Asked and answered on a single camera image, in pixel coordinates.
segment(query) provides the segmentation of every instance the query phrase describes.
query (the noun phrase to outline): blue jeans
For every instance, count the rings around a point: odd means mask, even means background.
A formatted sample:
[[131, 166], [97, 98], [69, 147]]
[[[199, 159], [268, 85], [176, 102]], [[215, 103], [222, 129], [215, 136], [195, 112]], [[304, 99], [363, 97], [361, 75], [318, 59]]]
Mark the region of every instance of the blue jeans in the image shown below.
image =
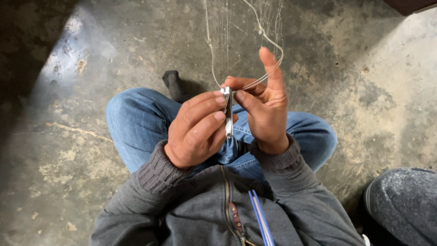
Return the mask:
[[[135, 172], [146, 163], [155, 146], [168, 138], [168, 128], [181, 104], [147, 88], [133, 88], [113, 97], [106, 108], [106, 120], [112, 139], [129, 171]], [[194, 173], [219, 163], [234, 173], [265, 181], [259, 162], [250, 153], [237, 157], [237, 140], [251, 143], [253, 136], [247, 123], [247, 113], [239, 105], [233, 106], [238, 115], [234, 136], [227, 139], [221, 150], [205, 163], [197, 165]], [[323, 119], [304, 112], [288, 112], [287, 132], [301, 147], [301, 154], [313, 171], [318, 170], [331, 156], [337, 136]]]

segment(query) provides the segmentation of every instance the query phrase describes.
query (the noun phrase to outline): gray pants leg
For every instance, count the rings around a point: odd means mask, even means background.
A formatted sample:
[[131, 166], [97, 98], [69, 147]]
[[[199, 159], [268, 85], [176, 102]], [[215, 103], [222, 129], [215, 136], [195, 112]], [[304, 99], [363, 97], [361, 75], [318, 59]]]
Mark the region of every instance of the gray pants leg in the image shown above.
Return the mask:
[[437, 245], [436, 173], [420, 168], [390, 170], [370, 184], [364, 202], [372, 218], [404, 244]]

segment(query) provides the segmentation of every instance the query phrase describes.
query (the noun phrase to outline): blue straw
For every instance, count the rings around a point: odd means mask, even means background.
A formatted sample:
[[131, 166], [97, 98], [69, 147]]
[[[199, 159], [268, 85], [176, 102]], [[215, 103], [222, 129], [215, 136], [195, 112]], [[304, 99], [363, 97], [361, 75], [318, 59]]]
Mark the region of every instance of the blue straw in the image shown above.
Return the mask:
[[261, 220], [260, 220], [260, 217], [258, 216], [258, 212], [257, 212], [257, 207], [255, 206], [255, 203], [253, 202], [254, 196], [252, 195], [252, 192], [250, 192], [250, 190], [249, 190], [249, 196], [250, 196], [250, 201], [252, 202], [253, 210], [255, 211], [255, 215], [257, 217], [257, 221], [258, 221], [258, 225], [260, 227], [261, 235], [263, 236], [264, 246], [267, 246], [268, 245], [267, 244], [267, 238], [264, 235], [263, 226], [261, 225]]
[[257, 200], [257, 203], [260, 205], [261, 216], [262, 216], [262, 219], [264, 220], [264, 224], [266, 225], [266, 230], [267, 230], [266, 233], [269, 235], [269, 239], [270, 239], [270, 240], [268, 240], [268, 241], [270, 242], [270, 244], [271, 244], [272, 246], [275, 246], [275, 245], [274, 245], [274, 242], [273, 242], [272, 234], [270, 233], [269, 225], [267, 224], [266, 217], [264, 216], [263, 209], [261, 208], [260, 200], [258, 200], [258, 196], [257, 196], [257, 193], [255, 192], [255, 190], [252, 190], [252, 191], [253, 191], [253, 194], [255, 195], [255, 199]]

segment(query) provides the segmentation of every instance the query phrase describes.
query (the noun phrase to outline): gray sweater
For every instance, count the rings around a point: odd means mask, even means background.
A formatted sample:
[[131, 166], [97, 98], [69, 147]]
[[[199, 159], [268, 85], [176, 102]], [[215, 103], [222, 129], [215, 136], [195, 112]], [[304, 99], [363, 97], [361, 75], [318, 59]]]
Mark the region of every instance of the gray sweater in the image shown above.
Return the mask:
[[[222, 165], [192, 178], [163, 152], [166, 141], [115, 193], [96, 219], [92, 246], [263, 245], [249, 190], [255, 190], [277, 246], [364, 245], [339, 201], [305, 164], [288, 136], [281, 155], [250, 152], [270, 184]], [[235, 206], [234, 216], [229, 206]]]

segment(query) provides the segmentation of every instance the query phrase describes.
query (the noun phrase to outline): stained concrete floor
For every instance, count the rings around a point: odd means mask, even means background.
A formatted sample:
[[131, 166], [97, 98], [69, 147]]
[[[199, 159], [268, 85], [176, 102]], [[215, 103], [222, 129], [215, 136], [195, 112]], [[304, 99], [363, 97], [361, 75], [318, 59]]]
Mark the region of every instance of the stained concrete floor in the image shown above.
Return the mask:
[[[215, 88], [200, 0], [20, 0], [0, 4], [0, 245], [86, 245], [129, 173], [105, 106], [177, 69]], [[435, 167], [437, 11], [380, 0], [285, 4], [290, 110], [326, 119], [338, 147], [317, 176], [353, 215], [366, 183]], [[254, 61], [242, 70], [259, 70]]]

